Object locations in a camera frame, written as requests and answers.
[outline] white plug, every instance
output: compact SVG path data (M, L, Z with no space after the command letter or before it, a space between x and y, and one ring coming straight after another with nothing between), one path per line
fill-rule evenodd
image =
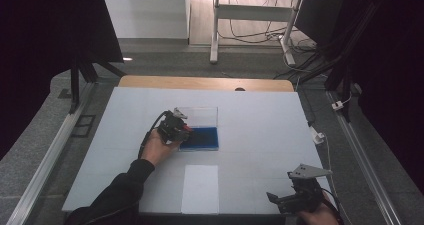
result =
M333 106L334 111L337 111L343 108L343 103L341 101L337 101L331 104L331 106Z
M315 144L324 142L324 134L317 133L317 131L312 126L310 126L309 129L311 130L312 140L314 140Z

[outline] black sleeve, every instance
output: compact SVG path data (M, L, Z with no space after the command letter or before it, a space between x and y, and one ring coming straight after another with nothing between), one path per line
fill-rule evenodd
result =
M79 214L71 214L65 224L85 224L106 218L130 209L138 204L143 195L143 184L154 171L152 163L138 159L131 163L127 173L115 177L94 200L90 207L79 210Z

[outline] aluminum profile rail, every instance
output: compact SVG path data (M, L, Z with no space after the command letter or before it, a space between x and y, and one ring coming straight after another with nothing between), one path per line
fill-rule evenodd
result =
M32 177L24 194L16 205L15 210L7 222L7 225L22 225L26 222L35 202L47 181L50 172L59 158L65 144L71 135L72 129L78 121L79 116L88 104L89 95L93 90L93 83L87 83L81 93L80 105L73 114L68 114L60 127L58 133L53 139L50 148L47 150L46 155L38 166L37 171Z
M335 99L330 92L327 92L328 100L331 103L335 103ZM340 123L340 126L349 142L349 145L355 155L355 158L359 164L359 167L362 170L362 173L365 177L365 180L370 187L371 192L375 196L377 205L379 206L381 213L386 220L386 223L389 225L401 225L402 222L396 212L393 203L391 202L386 189L382 185L380 179L378 178L375 170L368 159L368 156L358 139L358 136L355 133L355 130L352 127L351 123L348 123L346 119L340 112L336 112L337 119Z

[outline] wooden floor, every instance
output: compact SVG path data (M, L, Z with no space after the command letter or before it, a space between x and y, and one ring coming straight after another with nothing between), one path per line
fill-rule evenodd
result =
M190 45L210 45L213 25L213 0L190 0L191 15L190 15ZM292 7L292 0L220 0L220 4L240 4L240 5L255 5L255 6L279 6ZM256 45L256 46L280 46L276 38L270 41L257 43L267 39L265 32L281 33L284 31L286 23L283 22L264 22L264 21L242 21L220 19L218 22L218 32L223 37L234 38L234 35L245 36L249 34L262 33L258 36L239 38L247 43L234 39L224 39L219 37L219 45ZM307 38L302 32L294 31L291 38L296 41Z

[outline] white tabletop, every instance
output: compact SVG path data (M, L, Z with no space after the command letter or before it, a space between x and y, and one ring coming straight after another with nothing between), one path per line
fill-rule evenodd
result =
M145 183L140 212L181 213L187 165L218 168L219 214L278 214L266 192L294 194L287 172L322 167L295 92L114 89L63 206L89 206L137 158L157 116L174 107L218 107L219 151L177 152ZM319 178L328 189L326 178Z

